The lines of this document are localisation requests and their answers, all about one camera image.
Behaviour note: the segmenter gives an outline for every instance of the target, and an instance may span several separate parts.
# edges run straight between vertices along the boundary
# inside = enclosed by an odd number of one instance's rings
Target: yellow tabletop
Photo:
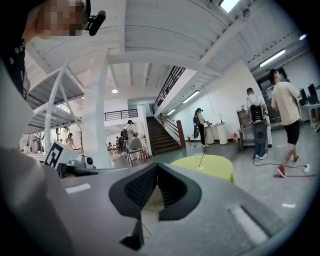
[[[236,182],[234,166],[228,159],[219,155],[205,154],[201,161],[201,157],[202,154],[187,156],[171,164],[203,174],[216,176],[232,183]]]

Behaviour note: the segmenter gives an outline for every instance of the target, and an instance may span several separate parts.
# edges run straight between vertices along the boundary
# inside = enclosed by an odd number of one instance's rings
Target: wooden stair
[[[179,143],[171,137],[153,116],[147,117],[146,122],[153,156],[182,149]]]

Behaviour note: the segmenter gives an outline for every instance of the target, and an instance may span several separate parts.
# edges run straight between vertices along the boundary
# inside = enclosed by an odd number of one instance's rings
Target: jeans
[[[266,143],[267,143],[267,140],[265,140],[265,142],[263,143],[259,143],[256,140],[254,140],[254,153],[259,157],[263,157],[265,155]]]

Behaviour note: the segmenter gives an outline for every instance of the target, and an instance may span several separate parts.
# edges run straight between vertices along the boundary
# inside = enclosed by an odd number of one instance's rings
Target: fluorescent light
[[[270,58],[268,58],[267,60],[263,61],[260,63],[260,68],[262,68],[263,66],[267,65],[268,63],[274,61],[276,58],[280,57],[282,54],[284,54],[286,52],[285,49],[282,49],[281,51],[277,52],[275,55],[271,56]]]
[[[166,114],[167,116],[171,115],[173,112],[175,112],[176,109],[172,109],[168,114]]]
[[[240,0],[222,0],[219,6],[228,13],[239,1]]]
[[[191,100],[194,96],[196,96],[198,93],[200,93],[199,90],[196,90],[193,94],[191,94],[187,99],[185,99],[182,103],[186,103],[189,100]]]
[[[303,34],[302,36],[300,36],[299,40],[303,40],[307,37],[307,34]]]

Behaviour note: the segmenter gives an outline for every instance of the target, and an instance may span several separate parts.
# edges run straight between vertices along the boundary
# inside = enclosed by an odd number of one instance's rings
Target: chair
[[[134,164],[132,163],[130,154],[140,152],[140,159],[142,159],[142,151],[143,151],[142,143],[138,138],[135,138],[133,141],[131,141],[131,143],[128,146],[126,146],[126,153],[128,155],[129,165],[131,161],[132,166],[134,166]]]

